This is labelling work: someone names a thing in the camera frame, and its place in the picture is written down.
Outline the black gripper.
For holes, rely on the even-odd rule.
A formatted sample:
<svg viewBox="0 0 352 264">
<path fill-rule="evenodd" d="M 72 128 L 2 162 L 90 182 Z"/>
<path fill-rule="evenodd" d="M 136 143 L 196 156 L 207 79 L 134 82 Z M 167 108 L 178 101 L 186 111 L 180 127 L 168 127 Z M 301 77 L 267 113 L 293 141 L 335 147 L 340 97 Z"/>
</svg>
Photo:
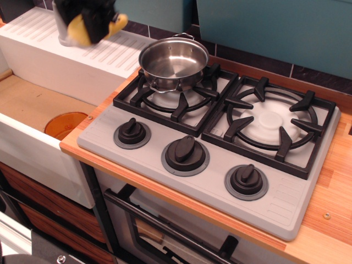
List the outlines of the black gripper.
<svg viewBox="0 0 352 264">
<path fill-rule="evenodd" d="M 99 43 L 109 33 L 109 24 L 116 14 L 115 1 L 61 0 L 53 2 L 67 25 L 75 17 L 82 15 L 91 43 Z"/>
</svg>

